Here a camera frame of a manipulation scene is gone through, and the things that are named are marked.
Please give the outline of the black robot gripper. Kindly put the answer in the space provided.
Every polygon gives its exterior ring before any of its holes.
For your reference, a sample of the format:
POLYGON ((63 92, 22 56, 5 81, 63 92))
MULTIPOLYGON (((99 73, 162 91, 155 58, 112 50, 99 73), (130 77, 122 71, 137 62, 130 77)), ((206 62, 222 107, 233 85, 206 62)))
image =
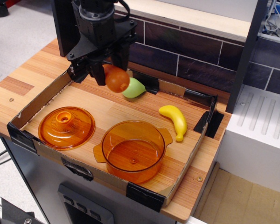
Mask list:
POLYGON ((74 69, 86 68, 100 86, 105 86, 102 62, 127 70, 130 45, 137 40, 137 22, 130 15, 115 18, 115 0, 73 0, 80 40, 67 59, 74 69))

